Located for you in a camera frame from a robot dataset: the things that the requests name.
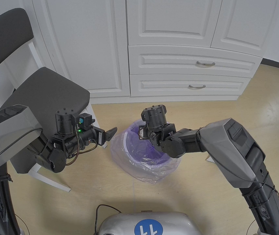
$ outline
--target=drawer handle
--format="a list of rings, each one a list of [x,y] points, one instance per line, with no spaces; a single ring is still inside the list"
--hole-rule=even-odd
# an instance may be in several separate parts
[[[213,66],[213,65],[216,65],[215,62],[213,62],[212,64],[205,64],[205,63],[201,63],[200,61],[197,61],[196,64],[198,64],[198,65],[204,65],[204,66]]]
[[[192,86],[192,85],[188,86],[188,88],[190,88],[190,89],[202,89],[202,88],[205,88],[205,87],[206,87],[206,85],[203,85],[201,87],[196,87],[196,86]]]

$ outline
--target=blue sticker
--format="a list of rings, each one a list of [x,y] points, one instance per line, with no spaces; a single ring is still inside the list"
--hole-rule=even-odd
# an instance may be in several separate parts
[[[154,219],[144,219],[134,228],[135,235],[162,235],[162,225]]]

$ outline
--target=gray chair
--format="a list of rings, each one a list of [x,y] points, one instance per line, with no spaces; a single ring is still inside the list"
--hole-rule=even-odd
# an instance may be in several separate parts
[[[0,63],[24,43],[33,39],[33,31],[26,11],[15,8],[0,15]],[[42,67],[24,81],[2,105],[2,108],[23,104],[31,111],[50,137],[56,132],[55,112],[72,108],[81,113],[89,104],[89,92],[58,73]],[[10,159],[17,173],[28,173],[36,164],[26,148]]]

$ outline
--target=trash bag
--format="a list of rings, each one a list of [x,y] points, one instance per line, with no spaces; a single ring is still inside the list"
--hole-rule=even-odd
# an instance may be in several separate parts
[[[181,158],[174,159],[157,151],[149,140],[140,140],[138,130],[145,125],[141,119],[115,135],[110,142],[114,162],[132,177],[155,184],[173,172]]]

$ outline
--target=drawer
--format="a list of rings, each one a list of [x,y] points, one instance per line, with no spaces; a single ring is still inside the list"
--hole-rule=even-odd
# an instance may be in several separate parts
[[[261,57],[249,54],[207,47],[129,45],[130,74],[202,74],[252,78],[261,60]]]
[[[249,81],[214,75],[130,75],[131,96],[241,95]]]

